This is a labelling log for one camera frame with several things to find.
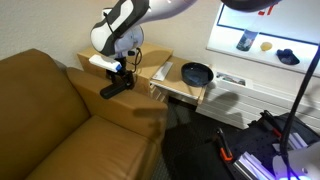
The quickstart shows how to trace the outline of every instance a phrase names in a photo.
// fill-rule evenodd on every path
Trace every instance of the brown leather couch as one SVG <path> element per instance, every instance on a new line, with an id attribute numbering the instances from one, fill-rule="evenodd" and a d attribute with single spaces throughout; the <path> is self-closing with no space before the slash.
<path id="1" fill-rule="evenodd" d="M 0 179 L 149 179 L 167 106 L 109 81 L 61 71 L 32 49 L 0 61 Z"/>

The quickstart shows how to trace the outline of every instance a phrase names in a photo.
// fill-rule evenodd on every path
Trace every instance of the carpet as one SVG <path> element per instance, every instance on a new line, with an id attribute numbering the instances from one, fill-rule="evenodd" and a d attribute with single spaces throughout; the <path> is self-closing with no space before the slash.
<path id="1" fill-rule="evenodd" d="M 239 129 L 195 112 L 196 107 L 170 98 L 168 122 L 153 180 L 178 179 L 174 158 L 211 141 L 214 130 L 221 127 L 226 134 Z"/>

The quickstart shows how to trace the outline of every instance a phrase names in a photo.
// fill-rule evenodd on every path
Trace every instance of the black object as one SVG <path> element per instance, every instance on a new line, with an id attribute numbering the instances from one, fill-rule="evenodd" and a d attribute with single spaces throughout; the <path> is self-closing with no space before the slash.
<path id="1" fill-rule="evenodd" d="M 293 54 L 291 49 L 285 49 L 283 51 L 279 49 L 277 56 L 283 64 L 296 65 L 300 63 L 300 60 Z"/>
<path id="2" fill-rule="evenodd" d="M 320 60 L 320 44 L 318 44 L 318 50 L 309 65 L 309 68 L 307 70 L 306 75 L 304 76 L 304 79 L 303 79 L 301 86 L 299 88 L 299 92 L 296 96 L 296 99 L 294 100 L 291 111 L 288 114 L 287 121 L 286 121 L 284 129 L 282 131 L 282 136 L 280 139 L 280 152 L 281 152 L 281 157 L 283 159 L 283 162 L 287 166 L 288 178 L 290 178 L 290 174 L 293 174 L 294 176 L 296 176 L 296 174 L 292 171 L 292 168 L 290 167 L 289 158 L 288 158 L 288 148 L 287 147 L 288 147 L 290 130 L 292 128 L 295 113 L 296 113 L 298 106 L 300 104 L 300 100 L 308 87 L 309 81 L 310 81 L 310 79 L 311 79 L 311 77 L 312 77 L 312 75 L 318 65 L 319 60 Z"/>
<path id="3" fill-rule="evenodd" d="M 176 156 L 174 164 L 178 172 L 178 179 L 181 180 L 234 179 L 221 160 L 216 143 L 213 142 Z"/>
<path id="4" fill-rule="evenodd" d="M 101 89 L 100 95 L 104 99 L 109 99 L 126 89 L 134 88 L 133 72 L 126 69 L 126 58 L 116 58 L 115 60 L 119 61 L 122 67 L 116 73 L 106 70 L 107 78 L 111 78 L 112 84 Z M 120 82 L 117 82 L 116 76 L 121 78 Z"/>
<path id="5" fill-rule="evenodd" d="M 231 9 L 254 12 L 275 5 L 281 0 L 221 0 L 226 6 Z"/>
<path id="6" fill-rule="evenodd" d="M 231 162 L 233 159 L 226 137 L 220 127 L 216 129 L 218 136 L 217 142 L 219 145 L 220 156 L 225 162 Z"/>
<path id="7" fill-rule="evenodd" d="M 213 79 L 213 72 L 208 66 L 195 62 L 184 64 L 181 75 L 183 82 L 194 87 L 205 86 Z"/>

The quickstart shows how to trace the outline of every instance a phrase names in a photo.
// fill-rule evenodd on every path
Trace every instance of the wooden cabinet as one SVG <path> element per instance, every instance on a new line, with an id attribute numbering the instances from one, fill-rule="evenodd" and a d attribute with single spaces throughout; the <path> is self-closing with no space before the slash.
<path id="1" fill-rule="evenodd" d="M 150 79 L 157 72 L 172 55 L 173 50 L 169 48 L 160 47 L 150 43 L 143 43 L 140 47 L 142 51 L 142 61 L 138 65 L 135 78 L 134 91 L 142 93 L 147 96 L 151 96 Z M 78 58 L 83 67 L 83 70 L 91 74 L 97 75 L 102 78 L 106 78 L 106 70 L 95 66 L 89 62 L 89 58 L 98 53 L 93 47 L 89 47 L 79 52 Z M 127 57 L 129 62 L 134 62 L 135 57 Z M 127 69 L 134 69 L 133 65 L 127 63 Z"/>
<path id="2" fill-rule="evenodd" d="M 141 46 L 142 61 L 134 73 L 134 91 L 152 97 L 153 99 L 166 102 L 168 96 L 186 101 L 192 104 L 201 104 L 206 87 L 191 87 L 182 81 L 181 67 L 190 62 L 182 58 L 172 56 L 173 50 L 145 42 Z M 99 54 L 93 47 L 79 52 L 78 58 L 83 70 L 91 74 L 106 78 L 106 70 L 89 62 L 89 58 Z M 127 57 L 129 62 L 134 62 L 135 57 Z M 166 62 L 172 62 L 164 81 L 152 79 L 153 75 Z M 134 69 L 133 65 L 127 64 L 127 69 Z"/>

